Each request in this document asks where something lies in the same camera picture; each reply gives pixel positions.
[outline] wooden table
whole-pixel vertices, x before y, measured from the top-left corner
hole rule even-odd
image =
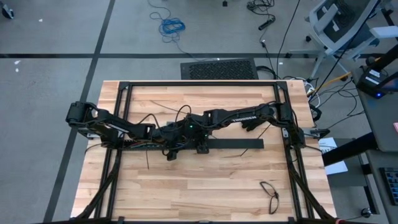
[[[286,82],[298,125],[312,127],[303,82]],[[119,81],[103,83],[99,108],[114,110],[118,85]],[[175,119],[175,111],[157,104],[174,110],[188,104],[192,113],[202,114],[205,110],[235,110],[272,100],[272,87],[264,86],[137,86],[132,91],[128,120],[135,123],[146,114],[154,113],[162,126]],[[145,122],[154,123],[154,120],[150,117]],[[257,138],[268,124],[246,132],[240,123],[234,123],[215,131],[214,136]],[[160,151],[148,152],[149,169],[146,152],[123,152],[113,219],[124,216],[126,220],[287,221],[287,217],[294,217],[295,213],[280,132],[280,128],[271,126],[261,137],[264,149],[248,150],[242,157],[244,149],[211,149],[205,155],[181,151],[176,161],[168,162]],[[318,147],[316,140],[306,138],[306,141],[307,145]],[[89,141],[88,146],[99,142]],[[72,217],[82,212],[98,190],[105,152],[106,149],[98,146],[86,153]],[[327,212],[335,216],[320,152],[305,148],[302,155],[310,190]],[[271,183],[280,195],[279,209],[273,215],[268,212],[270,196],[259,185],[262,180]],[[298,191],[306,217],[303,195]]]

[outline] yellow cable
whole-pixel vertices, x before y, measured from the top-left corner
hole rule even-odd
[[[307,96],[310,96],[312,93],[314,93],[315,91],[319,90],[319,88],[321,88],[321,87],[327,86],[327,85],[329,85],[329,84],[331,84],[331,83],[334,83],[335,81],[339,81],[339,80],[341,80],[342,78],[348,77],[348,75],[351,75],[351,72],[347,72],[346,74],[344,74],[344,75],[342,75],[342,76],[340,76],[340,77],[334,78],[334,79],[332,79],[332,80],[326,82],[326,83],[323,84],[322,86],[320,86],[320,87],[318,87],[318,88],[312,90],[311,92],[307,93]]]

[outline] gray carpet floor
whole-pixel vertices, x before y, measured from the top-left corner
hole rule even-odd
[[[109,0],[20,0],[8,1],[16,13],[14,20],[0,17],[0,54],[93,54],[109,5]],[[168,0],[154,4],[167,6],[172,17],[186,24],[179,46],[191,53],[258,54],[256,65],[270,66],[265,51],[259,44],[262,32],[257,27],[265,22],[246,9],[247,1]],[[300,3],[290,27],[282,52],[289,49],[314,49],[304,41],[311,27],[304,21],[319,0]],[[268,51],[276,54],[295,9],[296,0],[280,0],[269,10],[277,20],[266,30],[263,39]],[[179,80],[180,63],[192,58],[170,58],[180,54],[174,43],[165,44],[158,33],[159,22],[149,17],[154,9],[146,0],[116,0],[108,30],[100,52],[103,54],[137,54],[140,58],[100,58],[89,85],[87,101],[96,102],[103,80]],[[391,15],[397,21],[397,13]],[[368,21],[369,26],[386,26],[379,13]],[[385,53],[396,44],[395,39],[382,40],[366,53]],[[0,58],[0,216],[3,223],[42,222],[62,160],[70,128],[64,122],[71,102],[79,100],[91,56],[76,58]],[[307,78],[312,71],[313,58],[280,58],[279,76]],[[364,63],[343,61],[347,69]],[[333,62],[321,65],[318,76],[326,77]],[[387,68],[396,71],[397,65]],[[330,78],[344,74],[336,67]],[[259,72],[260,79],[271,79]],[[327,88],[343,83],[334,83]],[[323,102],[328,98],[325,93]],[[335,95],[321,109],[323,116],[318,127],[325,128],[343,119],[354,106],[354,99]],[[356,111],[361,111],[358,100]],[[370,130],[366,116],[359,115],[331,128],[330,136],[355,138]],[[87,140],[78,136],[65,176],[54,220],[70,216],[76,193],[84,149]],[[367,207],[364,192],[356,188],[332,188],[333,200],[339,217],[359,215]],[[385,223],[378,215],[364,222]]]

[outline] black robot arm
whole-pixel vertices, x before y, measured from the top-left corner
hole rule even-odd
[[[132,124],[107,110],[98,109],[92,103],[80,101],[71,104],[66,118],[69,126],[76,128],[85,137],[98,135],[104,147],[122,148],[137,143],[156,144],[161,146],[169,161],[176,159],[179,150],[188,148],[196,148],[199,154],[207,154],[209,149],[206,142],[214,130],[241,122],[243,128],[251,131],[266,121],[285,129],[293,145],[301,147],[305,144],[304,135],[294,122],[290,106],[274,101],[231,111],[208,110],[204,111],[203,115],[188,113],[184,119],[163,127],[158,125],[158,128],[155,128],[154,124],[144,124],[142,121]],[[131,140],[121,139],[122,133],[127,134]]]

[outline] floor mat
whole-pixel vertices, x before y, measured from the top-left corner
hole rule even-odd
[[[182,80],[258,80],[253,58],[181,63]]]

